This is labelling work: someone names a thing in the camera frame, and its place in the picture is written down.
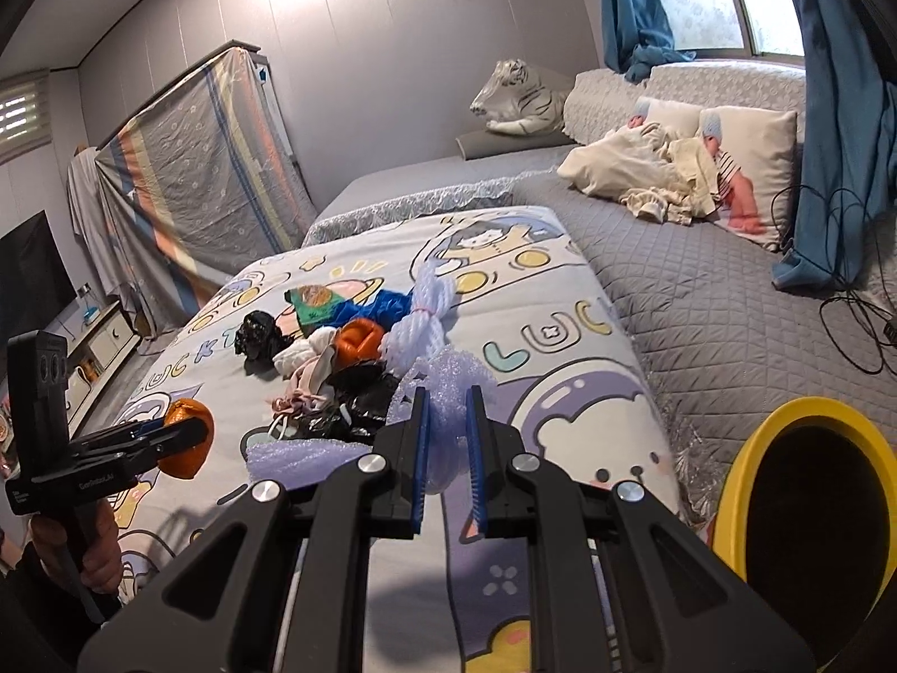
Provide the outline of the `left hand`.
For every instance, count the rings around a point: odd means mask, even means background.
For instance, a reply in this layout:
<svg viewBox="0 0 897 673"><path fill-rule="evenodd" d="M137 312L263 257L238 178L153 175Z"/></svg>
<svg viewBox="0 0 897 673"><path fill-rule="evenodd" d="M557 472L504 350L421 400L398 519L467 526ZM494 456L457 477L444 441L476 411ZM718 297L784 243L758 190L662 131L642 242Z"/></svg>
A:
<svg viewBox="0 0 897 673"><path fill-rule="evenodd" d="M123 576L122 550L119 545L119 526L114 510L107 500L100 500L93 512L93 542L82 556L81 582L92 592L115 594ZM30 520L32 545L44 571L59 585L67 585L62 559L70 550L66 530L58 521L35 515Z"/></svg>

